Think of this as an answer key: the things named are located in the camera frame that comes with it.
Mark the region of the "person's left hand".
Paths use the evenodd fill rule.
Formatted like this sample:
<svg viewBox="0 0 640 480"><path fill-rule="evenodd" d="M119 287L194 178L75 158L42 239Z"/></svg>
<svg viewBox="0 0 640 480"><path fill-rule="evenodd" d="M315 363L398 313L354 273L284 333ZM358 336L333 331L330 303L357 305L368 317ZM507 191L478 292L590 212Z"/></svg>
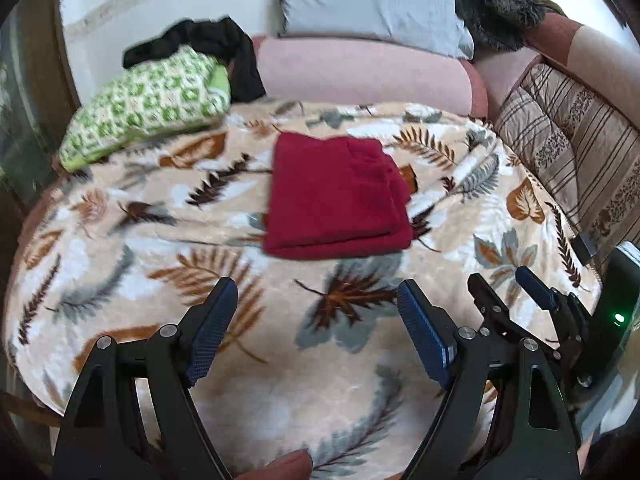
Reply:
<svg viewBox="0 0 640 480"><path fill-rule="evenodd" d="M306 448L283 455L270 464L236 477L236 480L309 480L314 468Z"/></svg>

